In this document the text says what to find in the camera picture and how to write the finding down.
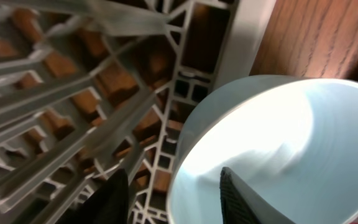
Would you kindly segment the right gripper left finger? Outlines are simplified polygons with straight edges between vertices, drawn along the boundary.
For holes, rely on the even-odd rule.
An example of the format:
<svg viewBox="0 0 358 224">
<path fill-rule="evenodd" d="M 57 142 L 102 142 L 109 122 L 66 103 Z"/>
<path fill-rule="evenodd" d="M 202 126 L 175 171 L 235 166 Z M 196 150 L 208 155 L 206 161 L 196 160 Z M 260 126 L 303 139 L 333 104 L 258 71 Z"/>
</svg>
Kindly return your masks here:
<svg viewBox="0 0 358 224">
<path fill-rule="evenodd" d="M 126 224 L 128 216 L 128 176 L 118 169 L 80 208 L 58 223 Z"/>
</svg>

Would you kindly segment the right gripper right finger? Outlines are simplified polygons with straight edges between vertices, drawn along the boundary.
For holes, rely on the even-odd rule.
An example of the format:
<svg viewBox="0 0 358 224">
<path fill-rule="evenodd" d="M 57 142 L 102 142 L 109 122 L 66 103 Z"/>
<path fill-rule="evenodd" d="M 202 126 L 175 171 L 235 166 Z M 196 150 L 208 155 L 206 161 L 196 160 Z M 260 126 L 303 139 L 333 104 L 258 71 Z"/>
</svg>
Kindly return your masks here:
<svg viewBox="0 0 358 224">
<path fill-rule="evenodd" d="M 294 224 L 228 167 L 221 170 L 219 189 L 224 224 Z"/>
</svg>

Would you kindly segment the light blue bowl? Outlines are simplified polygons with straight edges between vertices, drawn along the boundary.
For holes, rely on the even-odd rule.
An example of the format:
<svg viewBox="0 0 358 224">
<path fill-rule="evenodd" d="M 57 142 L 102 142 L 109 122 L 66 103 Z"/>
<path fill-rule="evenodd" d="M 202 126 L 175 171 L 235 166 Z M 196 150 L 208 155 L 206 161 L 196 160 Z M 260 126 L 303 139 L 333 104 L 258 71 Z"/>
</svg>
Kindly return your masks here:
<svg viewBox="0 0 358 224">
<path fill-rule="evenodd" d="M 284 75 L 234 80 L 194 108 L 176 153 L 170 223 L 223 223 L 223 167 L 294 223 L 353 222 L 358 82 Z"/>
</svg>

